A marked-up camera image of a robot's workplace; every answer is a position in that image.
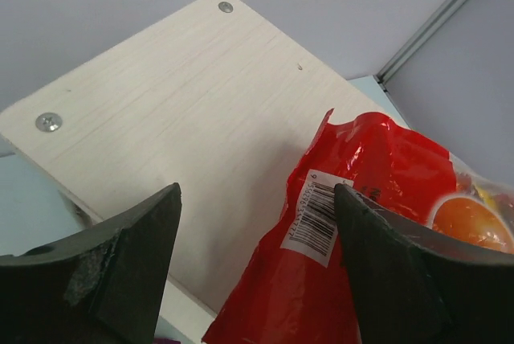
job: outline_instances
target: barcode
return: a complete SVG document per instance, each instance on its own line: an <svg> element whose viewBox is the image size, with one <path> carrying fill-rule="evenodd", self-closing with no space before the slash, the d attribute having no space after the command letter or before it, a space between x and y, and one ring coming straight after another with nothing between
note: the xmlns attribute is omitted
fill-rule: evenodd
<svg viewBox="0 0 514 344"><path fill-rule="evenodd" d="M335 175L310 170L300 192L295 222L289 228L282 248L300 252L328 266L337 239L334 215L334 186L353 182Z"/></svg>

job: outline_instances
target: screw head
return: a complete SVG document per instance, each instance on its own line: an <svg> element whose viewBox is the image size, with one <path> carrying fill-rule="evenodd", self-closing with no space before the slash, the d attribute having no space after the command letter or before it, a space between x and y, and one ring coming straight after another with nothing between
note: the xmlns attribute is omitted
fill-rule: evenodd
<svg viewBox="0 0 514 344"><path fill-rule="evenodd" d="M226 2L226 1L221 1L218 4L218 8L220 9L221 12L225 12L225 13L231 13L234 10L234 7L232 6L232 4L230 4L229 2Z"/></svg>
<svg viewBox="0 0 514 344"><path fill-rule="evenodd" d="M35 120L35 126L44 133L53 133L61 128L63 118L56 113L42 113Z"/></svg>

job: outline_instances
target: light blue table surface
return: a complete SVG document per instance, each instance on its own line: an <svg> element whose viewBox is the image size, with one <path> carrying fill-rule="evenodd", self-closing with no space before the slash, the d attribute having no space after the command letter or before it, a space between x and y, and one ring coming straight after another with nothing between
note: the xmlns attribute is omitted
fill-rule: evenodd
<svg viewBox="0 0 514 344"><path fill-rule="evenodd" d="M384 107L396 120L401 117L372 76L351 83ZM0 151L9 151L0 144ZM0 255L21 255L83 229L64 205L57 186L18 156L0 158ZM191 343L167 321L159 318L156 335Z"/></svg>

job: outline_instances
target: red bag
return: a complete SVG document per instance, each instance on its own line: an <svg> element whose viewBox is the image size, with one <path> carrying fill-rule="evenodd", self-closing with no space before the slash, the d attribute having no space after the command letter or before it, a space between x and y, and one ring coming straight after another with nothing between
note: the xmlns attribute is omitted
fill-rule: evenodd
<svg viewBox="0 0 514 344"><path fill-rule="evenodd" d="M460 240L514 252L510 189L383 114L330 125L331 112L288 179L278 224L259 242L204 342L360 342L337 241L337 183Z"/></svg>

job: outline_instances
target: wall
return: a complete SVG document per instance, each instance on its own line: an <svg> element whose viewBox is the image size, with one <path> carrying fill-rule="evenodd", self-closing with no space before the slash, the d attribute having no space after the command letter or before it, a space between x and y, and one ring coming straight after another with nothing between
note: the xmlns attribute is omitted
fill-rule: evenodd
<svg viewBox="0 0 514 344"><path fill-rule="evenodd" d="M0 0L0 110L192 1ZM377 72L444 0L243 1L353 78Z"/></svg>
<svg viewBox="0 0 514 344"><path fill-rule="evenodd" d="M514 0L469 0L386 85L415 129L514 185Z"/></svg>

